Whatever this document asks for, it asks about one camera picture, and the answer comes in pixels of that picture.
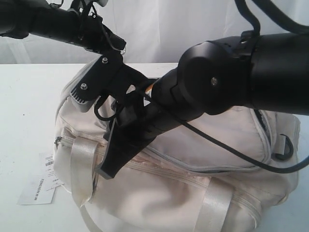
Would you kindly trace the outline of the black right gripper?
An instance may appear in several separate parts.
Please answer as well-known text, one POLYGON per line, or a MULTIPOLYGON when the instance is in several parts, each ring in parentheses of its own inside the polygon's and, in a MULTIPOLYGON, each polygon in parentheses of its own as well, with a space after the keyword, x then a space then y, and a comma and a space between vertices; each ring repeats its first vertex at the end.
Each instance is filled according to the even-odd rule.
POLYGON ((115 119, 109 125, 109 140, 100 175, 113 179, 116 174, 157 136, 174 128, 174 118, 158 100, 142 90, 128 94, 124 104, 114 102, 115 119))

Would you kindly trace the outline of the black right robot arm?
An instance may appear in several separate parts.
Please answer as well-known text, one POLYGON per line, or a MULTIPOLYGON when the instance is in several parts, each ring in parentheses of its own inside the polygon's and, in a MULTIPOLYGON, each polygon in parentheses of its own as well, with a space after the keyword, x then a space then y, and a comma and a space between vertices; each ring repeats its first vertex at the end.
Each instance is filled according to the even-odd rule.
POLYGON ((108 146, 97 172, 112 179, 157 136, 180 125, 239 158, 273 173, 308 166, 305 159, 286 168, 254 160, 191 126, 206 113, 233 106, 307 115, 309 113, 309 37, 282 33, 227 37, 189 48, 177 68, 154 80, 119 64, 106 76, 102 97, 116 99, 109 118, 108 146))

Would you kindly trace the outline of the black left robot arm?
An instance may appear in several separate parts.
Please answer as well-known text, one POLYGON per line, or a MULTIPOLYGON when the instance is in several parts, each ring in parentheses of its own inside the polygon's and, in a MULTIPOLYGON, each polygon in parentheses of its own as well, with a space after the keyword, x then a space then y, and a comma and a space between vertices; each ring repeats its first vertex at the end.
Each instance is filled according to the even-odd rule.
POLYGON ((126 41, 102 23, 95 3, 104 7, 107 1, 74 0, 70 8, 64 10, 61 3, 45 0, 2 0, 0 35, 22 40, 32 34, 97 54, 123 51, 126 41))

